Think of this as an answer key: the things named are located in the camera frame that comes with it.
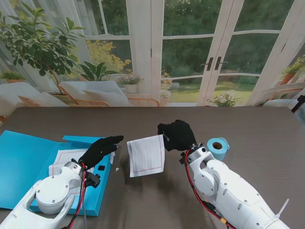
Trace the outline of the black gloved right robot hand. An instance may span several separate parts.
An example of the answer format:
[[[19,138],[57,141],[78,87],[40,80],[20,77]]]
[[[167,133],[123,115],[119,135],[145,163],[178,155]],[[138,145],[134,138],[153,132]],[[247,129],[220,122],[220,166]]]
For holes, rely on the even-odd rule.
[[[167,151],[189,150],[196,145],[195,136],[188,123],[182,120],[175,120],[170,124],[159,124],[158,135],[163,136],[164,147]]]

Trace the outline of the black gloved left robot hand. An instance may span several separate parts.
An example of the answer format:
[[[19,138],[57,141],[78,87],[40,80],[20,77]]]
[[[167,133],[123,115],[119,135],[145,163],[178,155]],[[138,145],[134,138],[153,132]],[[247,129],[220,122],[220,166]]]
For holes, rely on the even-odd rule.
[[[78,163],[86,169],[95,167],[105,156],[117,150],[117,144],[123,140],[122,135],[100,138],[87,149]]]

